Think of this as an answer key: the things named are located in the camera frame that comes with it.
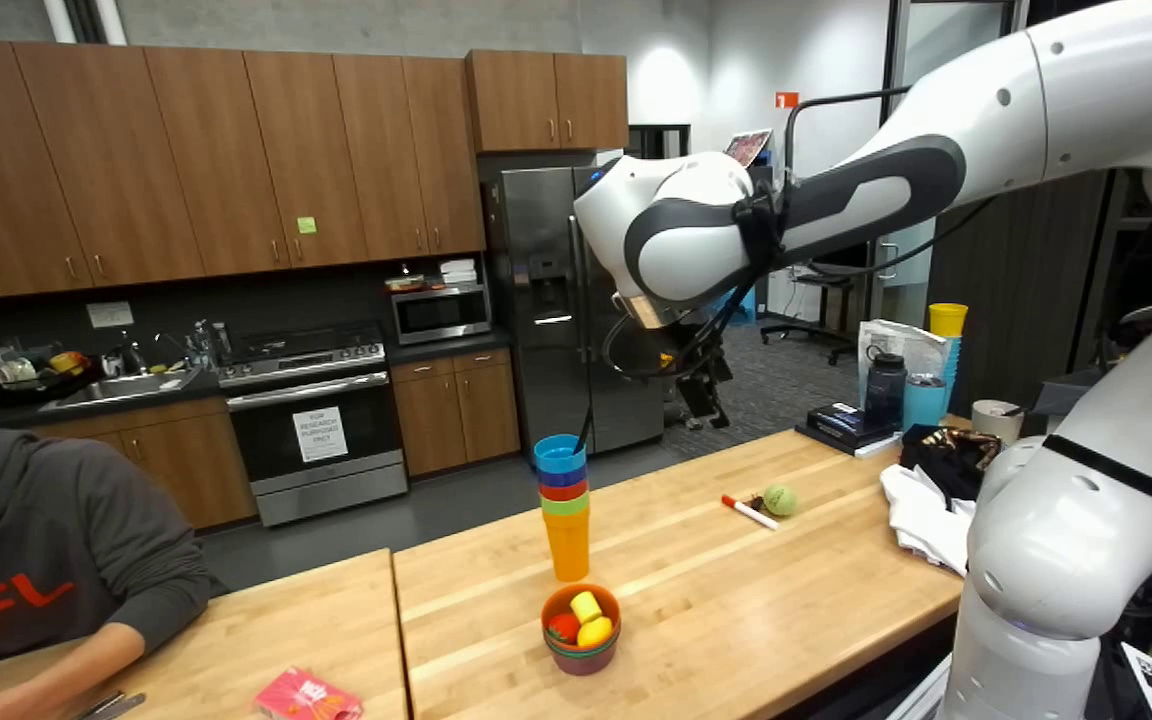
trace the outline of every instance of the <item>robotic arm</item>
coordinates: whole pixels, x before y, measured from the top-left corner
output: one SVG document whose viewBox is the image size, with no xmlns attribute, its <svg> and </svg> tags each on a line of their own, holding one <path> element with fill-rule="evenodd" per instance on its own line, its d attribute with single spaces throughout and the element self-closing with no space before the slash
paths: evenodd
<svg viewBox="0 0 1152 720">
<path fill-rule="evenodd" d="M 1152 194 L 1152 2 L 1098 2 L 923 77 L 840 168 L 757 200 L 729 154 L 616 161 L 574 200 L 618 308 L 713 411 L 718 320 L 757 277 L 1088 168 Z M 994 459 L 971 523 L 942 714 L 1084 714 L 1098 634 L 1152 574 L 1152 341 Z"/>
</svg>

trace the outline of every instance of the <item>fruit bowl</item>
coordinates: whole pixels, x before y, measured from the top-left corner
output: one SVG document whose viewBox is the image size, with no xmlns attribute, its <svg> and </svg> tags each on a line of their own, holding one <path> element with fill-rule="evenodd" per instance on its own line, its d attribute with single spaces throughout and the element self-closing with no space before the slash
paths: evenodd
<svg viewBox="0 0 1152 720">
<path fill-rule="evenodd" d="M 601 608 L 601 615 L 613 624 L 613 630 L 587 646 L 571 643 L 568 634 L 559 634 L 555 624 L 565 624 L 565 615 L 574 615 L 571 613 L 571 598 L 587 592 Z M 591 677 L 601 668 L 613 664 L 616 657 L 616 640 L 618 640 L 618 603 L 609 589 L 601 582 L 565 582 L 555 589 L 548 598 L 545 598 L 545 613 L 540 613 L 540 634 L 545 634 L 545 646 L 548 657 L 568 673 L 568 677 Z"/>
</svg>

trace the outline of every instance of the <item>yellow container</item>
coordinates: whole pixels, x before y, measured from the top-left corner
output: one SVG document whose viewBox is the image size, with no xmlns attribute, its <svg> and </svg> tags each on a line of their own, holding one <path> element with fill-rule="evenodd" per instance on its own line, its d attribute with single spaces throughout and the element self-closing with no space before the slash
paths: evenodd
<svg viewBox="0 0 1152 720">
<path fill-rule="evenodd" d="M 968 303 L 926 303 L 926 328 L 936 335 L 962 335 L 968 328 Z"/>
<path fill-rule="evenodd" d="M 578 513 L 540 508 L 540 517 L 545 517 L 552 574 L 565 582 L 587 574 L 587 505 Z"/>
</svg>

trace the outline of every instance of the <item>refrigerator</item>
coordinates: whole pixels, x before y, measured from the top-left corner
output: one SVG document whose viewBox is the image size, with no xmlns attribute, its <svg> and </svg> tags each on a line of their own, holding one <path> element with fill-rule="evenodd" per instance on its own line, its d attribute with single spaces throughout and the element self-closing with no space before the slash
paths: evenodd
<svg viewBox="0 0 1152 720">
<path fill-rule="evenodd" d="M 582 161 L 488 168 L 485 205 L 490 298 L 512 335 L 522 441 L 578 433 L 591 411 L 587 451 L 613 451 L 665 437 L 665 380 L 616 370 L 648 364 L 648 356 L 626 358 L 625 345 L 616 369 L 609 358 L 609 330 L 618 320 L 613 277 L 582 247 L 571 217 L 591 177 L 597 165 Z"/>
</svg>

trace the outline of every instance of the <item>small object on table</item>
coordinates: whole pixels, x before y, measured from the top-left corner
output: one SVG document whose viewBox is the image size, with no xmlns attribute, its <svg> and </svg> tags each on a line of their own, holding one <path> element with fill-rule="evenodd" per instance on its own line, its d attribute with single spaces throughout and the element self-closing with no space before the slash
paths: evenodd
<svg viewBox="0 0 1152 720">
<path fill-rule="evenodd" d="M 769 513 L 772 520 L 787 520 L 798 508 L 798 497 L 782 482 L 762 487 L 749 508 Z"/>
<path fill-rule="evenodd" d="M 616 640 L 618 640 L 618 603 L 609 589 L 601 582 L 565 582 L 555 589 L 545 608 L 540 608 L 540 630 L 548 657 L 568 673 L 568 677 L 591 677 L 613 664 Z"/>
<path fill-rule="evenodd" d="M 362 698 L 352 693 L 303 673 L 286 668 L 256 697 L 258 714 L 267 720 L 355 720 L 362 714 Z"/>
<path fill-rule="evenodd" d="M 769 530 L 775 530 L 779 523 L 749 505 L 740 505 L 734 497 L 718 497 L 723 508 L 731 508 L 734 517 L 749 517 L 757 523 L 762 523 Z"/>
</svg>

